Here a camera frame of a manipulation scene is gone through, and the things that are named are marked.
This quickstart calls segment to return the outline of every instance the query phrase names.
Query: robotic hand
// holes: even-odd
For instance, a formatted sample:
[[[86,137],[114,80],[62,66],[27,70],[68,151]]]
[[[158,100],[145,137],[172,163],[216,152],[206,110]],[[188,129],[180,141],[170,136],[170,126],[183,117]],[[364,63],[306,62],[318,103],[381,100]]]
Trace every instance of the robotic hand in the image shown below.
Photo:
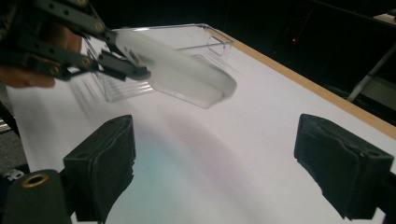
[[[103,50],[95,60],[48,43],[44,36],[55,22],[84,38],[105,41],[110,51]],[[89,71],[121,80],[148,78],[150,72],[138,57],[130,52],[134,61],[128,60],[116,47],[116,37],[88,0],[0,0],[0,64],[61,80]]]

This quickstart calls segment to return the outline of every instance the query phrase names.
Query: wooden table edge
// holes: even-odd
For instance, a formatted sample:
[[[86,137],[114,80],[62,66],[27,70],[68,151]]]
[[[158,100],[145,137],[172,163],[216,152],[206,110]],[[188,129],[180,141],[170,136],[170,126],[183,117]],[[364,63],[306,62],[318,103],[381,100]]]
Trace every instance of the wooden table edge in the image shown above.
[[[320,96],[321,98],[329,101],[330,103],[338,106],[339,108],[343,109],[347,113],[351,114],[352,116],[366,122],[367,124],[371,125],[375,129],[379,130],[380,132],[386,134],[387,136],[396,139],[396,127],[385,122],[384,120],[374,116],[373,114],[361,109],[360,107],[353,105],[352,103],[348,102],[347,100],[339,97],[338,95],[332,93],[324,89],[323,87],[319,86],[318,84],[314,83],[313,81],[303,77],[296,72],[292,71],[288,67],[274,61],[273,59],[261,54],[255,49],[252,49],[248,45],[238,41],[237,39],[226,35],[233,40],[233,47],[239,49],[246,53],[248,56],[254,58],[255,60],[259,61],[267,65],[268,67],[274,69],[278,73],[282,74],[283,76],[293,80],[294,82],[300,84],[304,88],[312,91],[314,94]]]

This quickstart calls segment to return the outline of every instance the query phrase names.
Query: clear plastic container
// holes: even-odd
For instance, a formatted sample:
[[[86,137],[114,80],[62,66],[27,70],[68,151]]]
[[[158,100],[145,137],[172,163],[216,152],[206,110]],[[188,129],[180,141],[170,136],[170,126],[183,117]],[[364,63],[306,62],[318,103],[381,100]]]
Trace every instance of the clear plastic container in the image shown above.
[[[157,40],[172,49],[180,50],[220,70],[224,70],[227,66],[226,61],[233,44],[230,38],[206,24],[128,28],[116,31],[119,33],[141,32],[140,34]],[[90,39],[86,44],[88,54],[93,57],[96,57],[101,49],[106,48],[106,43],[97,39]],[[121,81],[100,72],[92,73],[92,75],[108,102],[116,102],[155,91],[151,88],[148,80],[137,81],[127,78],[126,81]],[[182,94],[173,95],[181,99],[184,97]]]

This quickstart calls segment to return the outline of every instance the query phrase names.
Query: white table surface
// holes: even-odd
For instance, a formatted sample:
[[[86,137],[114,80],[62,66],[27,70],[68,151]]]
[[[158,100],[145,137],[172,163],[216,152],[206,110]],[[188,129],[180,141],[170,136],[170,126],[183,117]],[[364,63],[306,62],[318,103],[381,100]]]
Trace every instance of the white table surface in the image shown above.
[[[394,18],[395,18],[394,16],[390,16],[387,13],[374,16],[374,19],[377,19],[377,20],[380,20],[380,21],[384,21],[384,22],[387,22],[389,24],[396,25],[396,20],[394,20]]]
[[[102,123],[131,114],[134,180],[107,223],[349,223],[293,157],[300,115],[330,119],[392,155],[396,140],[238,49],[228,63],[237,90],[209,109],[160,92],[107,103],[89,75],[50,90],[8,88],[30,168],[61,171]]]

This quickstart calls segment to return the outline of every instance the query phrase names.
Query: frosted plastic scoop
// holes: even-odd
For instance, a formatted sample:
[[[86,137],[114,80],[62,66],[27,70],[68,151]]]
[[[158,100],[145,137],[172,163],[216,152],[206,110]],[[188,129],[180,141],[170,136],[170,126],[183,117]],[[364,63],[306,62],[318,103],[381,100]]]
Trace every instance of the frosted plastic scoop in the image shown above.
[[[171,49],[138,31],[119,32],[116,45],[127,58],[138,55],[145,63],[151,72],[148,83],[154,90],[202,108],[231,97],[236,89],[236,81],[221,69]]]

